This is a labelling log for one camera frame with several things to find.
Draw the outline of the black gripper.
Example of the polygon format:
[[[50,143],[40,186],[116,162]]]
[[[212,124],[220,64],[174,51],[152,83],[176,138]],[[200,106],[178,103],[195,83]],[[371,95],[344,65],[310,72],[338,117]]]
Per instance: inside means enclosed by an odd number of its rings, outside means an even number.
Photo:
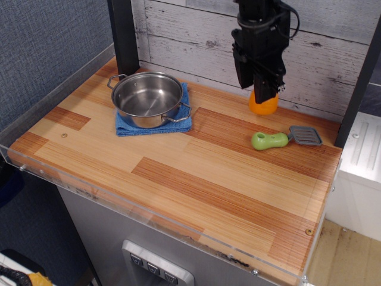
[[[254,84],[255,102],[274,98],[283,86],[286,68],[282,53],[289,46],[289,20],[238,21],[232,31],[233,57],[242,89]]]

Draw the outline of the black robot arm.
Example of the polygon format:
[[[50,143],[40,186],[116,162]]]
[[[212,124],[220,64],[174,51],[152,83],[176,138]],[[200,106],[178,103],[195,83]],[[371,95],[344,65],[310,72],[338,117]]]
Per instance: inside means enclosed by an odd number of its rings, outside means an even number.
[[[233,57],[242,89],[254,87],[262,104],[284,85],[282,54],[300,27],[298,12],[283,1],[237,1],[240,28],[232,30]]]

